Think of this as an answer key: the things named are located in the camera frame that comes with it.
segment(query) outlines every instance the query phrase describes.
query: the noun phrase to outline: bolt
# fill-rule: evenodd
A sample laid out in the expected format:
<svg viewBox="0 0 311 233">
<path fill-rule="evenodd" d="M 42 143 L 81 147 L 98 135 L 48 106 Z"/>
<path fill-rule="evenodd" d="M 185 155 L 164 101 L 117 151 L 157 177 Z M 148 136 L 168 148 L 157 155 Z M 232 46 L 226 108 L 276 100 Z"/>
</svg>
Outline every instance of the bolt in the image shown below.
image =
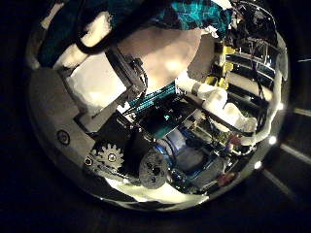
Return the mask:
<svg viewBox="0 0 311 233">
<path fill-rule="evenodd" d="M 93 163 L 92 160 L 89 157 L 87 157 L 86 160 L 85 160 L 86 166 L 91 166 L 92 163 Z"/>
<path fill-rule="evenodd" d="M 68 146 L 70 144 L 70 136 L 69 134 L 64 130 L 59 130 L 57 132 L 57 140 L 60 144 L 64 146 Z"/>
<path fill-rule="evenodd" d="M 116 157 L 115 154 L 111 153 L 111 154 L 108 155 L 108 160 L 109 160 L 110 162 L 116 162 L 117 157 Z"/>
</svg>

